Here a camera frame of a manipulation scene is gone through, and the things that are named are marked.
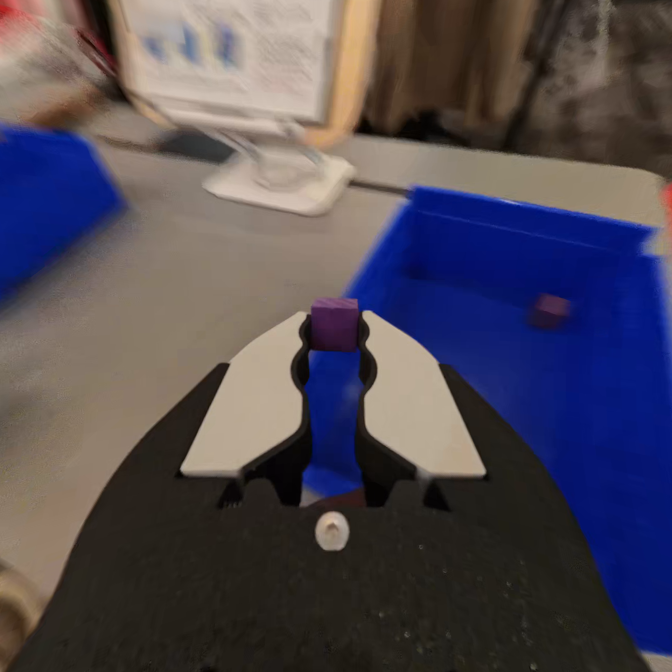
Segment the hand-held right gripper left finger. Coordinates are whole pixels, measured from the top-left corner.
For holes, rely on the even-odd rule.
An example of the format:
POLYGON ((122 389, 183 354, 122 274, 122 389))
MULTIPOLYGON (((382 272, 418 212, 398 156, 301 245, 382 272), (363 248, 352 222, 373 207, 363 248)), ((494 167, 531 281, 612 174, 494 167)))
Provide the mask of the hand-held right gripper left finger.
POLYGON ((180 474, 241 486, 269 480, 284 505, 297 507, 312 457, 309 379, 311 320, 294 313, 229 362, 180 474))

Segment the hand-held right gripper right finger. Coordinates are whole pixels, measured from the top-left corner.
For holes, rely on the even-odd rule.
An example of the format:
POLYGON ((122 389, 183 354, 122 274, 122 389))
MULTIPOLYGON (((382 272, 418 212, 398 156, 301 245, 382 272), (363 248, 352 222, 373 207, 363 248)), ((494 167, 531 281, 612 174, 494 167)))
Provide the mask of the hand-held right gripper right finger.
POLYGON ((420 483, 432 501, 438 482, 479 482, 487 468, 438 360, 372 310, 359 317, 355 455, 369 507, 399 482, 420 483))

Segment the blue plastic bin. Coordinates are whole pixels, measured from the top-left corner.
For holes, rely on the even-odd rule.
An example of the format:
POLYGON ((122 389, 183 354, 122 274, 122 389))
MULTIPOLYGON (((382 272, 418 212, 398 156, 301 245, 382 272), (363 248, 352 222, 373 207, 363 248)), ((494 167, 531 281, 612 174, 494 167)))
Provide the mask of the blue plastic bin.
POLYGON ((126 207, 88 139, 2 123, 1 303, 126 207))
POLYGON ((416 186, 348 287, 541 458, 639 647, 671 653, 671 326, 660 228, 416 186), (539 294, 572 302, 558 329, 539 294))

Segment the purple wooden cube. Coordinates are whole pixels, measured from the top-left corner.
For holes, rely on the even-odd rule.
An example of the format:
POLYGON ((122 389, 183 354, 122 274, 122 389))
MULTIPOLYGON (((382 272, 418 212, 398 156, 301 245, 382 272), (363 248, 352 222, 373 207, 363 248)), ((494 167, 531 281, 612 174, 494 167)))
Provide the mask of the purple wooden cube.
POLYGON ((310 315, 313 351, 351 353, 357 350, 359 305, 356 298, 316 298, 310 315))
POLYGON ((556 295, 542 293, 535 299, 529 324, 536 329, 554 330, 564 325, 572 312, 572 302, 556 295))

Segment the person's cream sweatshirt torso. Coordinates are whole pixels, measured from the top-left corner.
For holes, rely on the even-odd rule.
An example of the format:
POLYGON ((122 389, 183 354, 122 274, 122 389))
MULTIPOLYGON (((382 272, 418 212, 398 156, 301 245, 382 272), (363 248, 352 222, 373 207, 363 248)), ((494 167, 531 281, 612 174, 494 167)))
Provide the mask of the person's cream sweatshirt torso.
POLYGON ((1 671, 7 671, 38 626, 44 601, 36 588, 1 561, 1 671))

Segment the brown cardboard box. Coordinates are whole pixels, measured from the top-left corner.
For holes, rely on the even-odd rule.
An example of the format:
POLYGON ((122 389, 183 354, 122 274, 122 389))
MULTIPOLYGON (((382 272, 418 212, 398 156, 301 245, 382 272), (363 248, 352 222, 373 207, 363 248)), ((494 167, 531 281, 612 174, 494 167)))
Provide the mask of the brown cardboard box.
POLYGON ((421 113, 467 136, 498 136, 532 76, 541 1, 383 1, 362 120, 384 134, 421 113))

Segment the white document stand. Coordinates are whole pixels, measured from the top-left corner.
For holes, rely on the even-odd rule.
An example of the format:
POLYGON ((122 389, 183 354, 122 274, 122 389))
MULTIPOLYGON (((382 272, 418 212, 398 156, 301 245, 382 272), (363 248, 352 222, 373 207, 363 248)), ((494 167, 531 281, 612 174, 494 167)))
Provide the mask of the white document stand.
MULTIPOLYGON (((167 104, 142 93, 137 83, 139 49, 133 37, 127 1, 108 1, 109 25, 117 63, 117 79, 132 107, 162 130, 218 130, 193 116, 179 117, 167 104)), ((328 150, 350 137, 364 106, 371 76, 380 13, 379 1, 345 1, 340 14, 339 37, 335 44, 335 67, 326 120, 322 124, 299 122, 297 139, 308 147, 328 150)))

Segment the printed instruction sheet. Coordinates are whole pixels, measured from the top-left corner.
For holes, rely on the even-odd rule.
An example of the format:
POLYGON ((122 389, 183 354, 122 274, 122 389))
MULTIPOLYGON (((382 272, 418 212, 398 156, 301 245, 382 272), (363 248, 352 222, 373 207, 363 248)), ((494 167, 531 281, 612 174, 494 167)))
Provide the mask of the printed instruction sheet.
POLYGON ((120 1, 129 88, 156 107, 327 119, 340 1, 120 1))

